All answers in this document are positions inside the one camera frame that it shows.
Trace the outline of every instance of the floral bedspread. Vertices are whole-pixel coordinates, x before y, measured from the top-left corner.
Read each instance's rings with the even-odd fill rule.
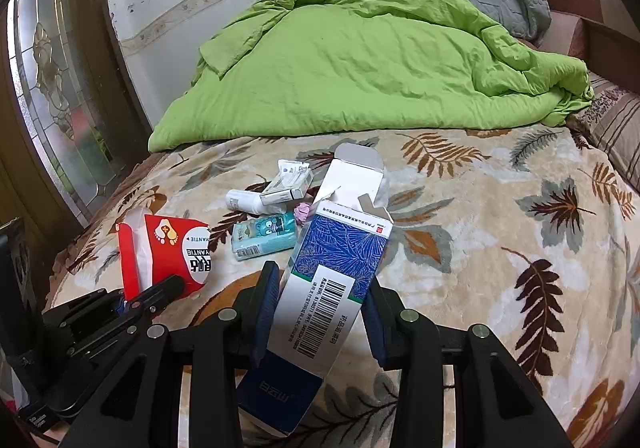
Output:
[[[122,286],[115,224],[144,205],[210,225],[206,286],[158,318],[170,328],[200,322],[255,283],[265,260],[284,267],[290,253],[236,261],[230,232],[247,214],[226,209],[226,191],[263,190],[279,158],[310,162],[317,190],[342,142],[375,147],[385,161],[395,224],[380,284],[436,323],[489,325],[574,445],[599,446],[640,380],[640,200],[604,153],[567,128],[378,130],[178,149],[72,245],[52,304]],[[358,319],[299,429],[285,442],[244,422],[246,444],[388,446],[398,381],[378,368]],[[447,447],[452,392],[445,391]]]

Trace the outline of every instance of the blue gripper pad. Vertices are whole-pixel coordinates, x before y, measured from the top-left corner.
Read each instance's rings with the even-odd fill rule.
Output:
[[[384,368],[386,364],[385,333],[376,302],[371,297],[370,291],[367,292],[367,297],[364,299],[360,312],[362,313],[364,328],[367,331],[371,354],[380,367]]]
[[[267,350],[269,332],[273,324],[273,314],[276,311],[278,296],[280,294],[280,268],[275,262],[267,261],[264,263],[260,277],[265,275],[265,270],[268,270],[268,277],[266,286],[264,287],[262,304],[260,305],[260,310],[258,310],[255,323],[254,348],[251,351],[251,364],[254,368],[260,365],[260,361]]]

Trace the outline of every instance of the metal screw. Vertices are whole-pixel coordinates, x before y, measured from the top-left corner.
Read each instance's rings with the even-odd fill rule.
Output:
[[[231,307],[222,309],[222,311],[218,313],[218,318],[221,319],[223,322],[230,322],[231,320],[235,319],[236,316],[238,316],[238,313],[236,312],[235,309],[231,309]]]
[[[482,325],[482,323],[476,323],[476,325],[471,327],[471,332],[473,332],[478,338],[486,338],[491,334],[489,327]]]
[[[163,334],[164,334],[164,327],[162,327],[162,325],[158,325],[157,323],[156,323],[156,325],[151,325],[146,330],[146,335],[149,336],[149,338],[151,338],[153,340],[156,339],[156,338],[159,338]]]
[[[420,315],[418,314],[418,311],[414,311],[413,309],[405,309],[403,311],[400,311],[400,317],[402,320],[404,320],[405,322],[415,322]]]

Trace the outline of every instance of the barcode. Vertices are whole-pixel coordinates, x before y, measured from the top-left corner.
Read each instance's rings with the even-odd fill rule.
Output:
[[[260,254],[259,245],[250,245],[249,247],[243,247],[236,251],[238,256],[253,256],[254,254]]]
[[[314,310],[309,325],[306,326],[305,335],[300,340],[298,352],[314,359],[318,354],[318,349],[324,340],[329,325],[334,319],[335,311],[344,295],[345,285],[327,280],[322,296],[318,300],[318,305]]]

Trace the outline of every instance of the striped pillow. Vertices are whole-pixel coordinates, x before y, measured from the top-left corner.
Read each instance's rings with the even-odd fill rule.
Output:
[[[567,118],[567,126],[581,132],[636,190],[640,191],[640,95],[593,72],[595,93],[589,108]]]

